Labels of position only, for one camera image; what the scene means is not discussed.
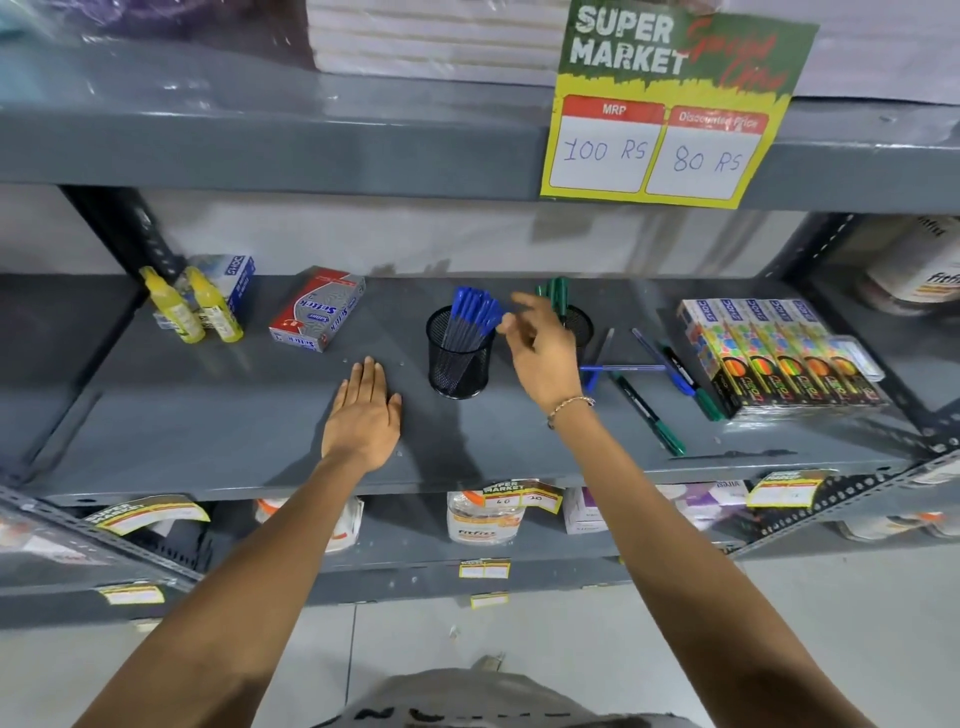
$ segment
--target brand logo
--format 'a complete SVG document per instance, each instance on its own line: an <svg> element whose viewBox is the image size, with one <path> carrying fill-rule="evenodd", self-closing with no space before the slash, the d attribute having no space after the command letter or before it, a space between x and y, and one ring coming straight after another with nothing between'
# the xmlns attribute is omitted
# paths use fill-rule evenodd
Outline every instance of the brand logo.
<svg viewBox="0 0 960 728"><path fill-rule="evenodd" d="M730 299L720 299L720 303L723 304L723 307L727 309L727 313L730 314L730 317L734 321L743 321L743 317L740 315L740 312L736 310L736 305Z"/></svg>
<svg viewBox="0 0 960 728"><path fill-rule="evenodd" d="M707 320L712 324L717 323L716 314L713 313L713 309L710 308L710 304L704 301L703 299L697 299L697 305L700 306L700 310L703 311L704 316L707 317Z"/></svg>
<svg viewBox="0 0 960 728"><path fill-rule="evenodd" d="M807 319L811 324L817 323L817 317L813 315L813 311L806 307L806 303L800 299L794 299L791 303L793 303L794 307L800 312L800 315Z"/></svg>
<svg viewBox="0 0 960 728"><path fill-rule="evenodd" d="M245 255L235 255L233 257L233 260L230 261L230 265L227 266L226 271L224 271L224 275L236 276L237 271L240 270L240 264L243 263L243 261L246 259L247 257Z"/></svg>
<svg viewBox="0 0 960 728"><path fill-rule="evenodd" d="M781 321L792 322L793 317L786 312L786 308L783 307L783 304L780 303L777 299L773 299L770 302L770 305L773 306L773 309L777 312L777 315L780 316Z"/></svg>
<svg viewBox="0 0 960 728"><path fill-rule="evenodd" d="M750 307L750 310L754 312L754 315L759 321L770 321L770 319L767 318L767 315L763 313L763 309L760 308L760 304L756 299L747 299L747 306Z"/></svg>

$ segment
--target white wall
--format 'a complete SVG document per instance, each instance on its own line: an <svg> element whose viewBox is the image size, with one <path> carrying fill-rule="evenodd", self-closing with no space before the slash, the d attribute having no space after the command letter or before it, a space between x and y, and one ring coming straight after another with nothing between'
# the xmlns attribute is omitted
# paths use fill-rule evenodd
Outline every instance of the white wall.
<svg viewBox="0 0 960 728"><path fill-rule="evenodd" d="M802 212L143 190L172 248L382 276L753 276Z"/></svg>
<svg viewBox="0 0 960 728"><path fill-rule="evenodd" d="M56 187L0 184L0 273L123 269Z"/></svg>

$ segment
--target yellow glue bottle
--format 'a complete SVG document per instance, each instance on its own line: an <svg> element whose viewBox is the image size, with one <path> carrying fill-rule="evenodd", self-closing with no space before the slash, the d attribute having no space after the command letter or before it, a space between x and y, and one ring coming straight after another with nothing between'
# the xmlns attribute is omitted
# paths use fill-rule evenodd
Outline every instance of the yellow glue bottle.
<svg viewBox="0 0 960 728"><path fill-rule="evenodd" d="M147 283L150 299L160 313L166 316L174 325L174 330L187 344L196 344L204 338L204 325L200 323L197 314L183 300L177 289L162 279L149 265L140 269L140 275Z"/></svg>
<svg viewBox="0 0 960 728"><path fill-rule="evenodd" d="M197 303L206 315L206 319L220 334L220 338L228 344L242 339L243 329L240 328L227 305L227 301L224 299L224 295L217 286L207 280L206 276L193 266L186 269L186 279L189 281L190 287L193 288L194 298L197 299Z"/></svg>

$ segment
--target pen holder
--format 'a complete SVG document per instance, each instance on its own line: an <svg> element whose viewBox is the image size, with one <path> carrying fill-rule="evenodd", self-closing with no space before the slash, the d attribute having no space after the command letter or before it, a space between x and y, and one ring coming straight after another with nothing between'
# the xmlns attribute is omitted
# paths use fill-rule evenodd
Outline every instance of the pen holder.
<svg viewBox="0 0 960 728"><path fill-rule="evenodd" d="M580 362L587 344L593 338L593 322L575 305L569 305L566 307L566 328L573 331L573 339L577 343L577 362Z"/></svg>
<svg viewBox="0 0 960 728"><path fill-rule="evenodd" d="M487 386L490 378L490 356L494 331L472 352L452 352L443 346L444 332L450 320L451 306L436 311L426 322L426 338L430 344L428 378L435 392L452 400L468 400Z"/></svg>

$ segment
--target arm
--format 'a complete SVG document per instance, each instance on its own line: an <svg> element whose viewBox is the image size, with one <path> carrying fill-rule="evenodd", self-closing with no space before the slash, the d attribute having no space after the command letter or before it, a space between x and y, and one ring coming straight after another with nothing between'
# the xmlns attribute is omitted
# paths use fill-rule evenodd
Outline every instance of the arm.
<svg viewBox="0 0 960 728"><path fill-rule="evenodd" d="M573 335L546 299L507 314L524 389L544 414L582 394ZM663 497L581 400L554 419L640 596L718 728L863 728L870 722L817 667L730 559Z"/></svg>
<svg viewBox="0 0 960 728"><path fill-rule="evenodd" d="M367 357L341 384L310 478L130 656L74 728L249 726L347 498L390 457L400 396Z"/></svg>

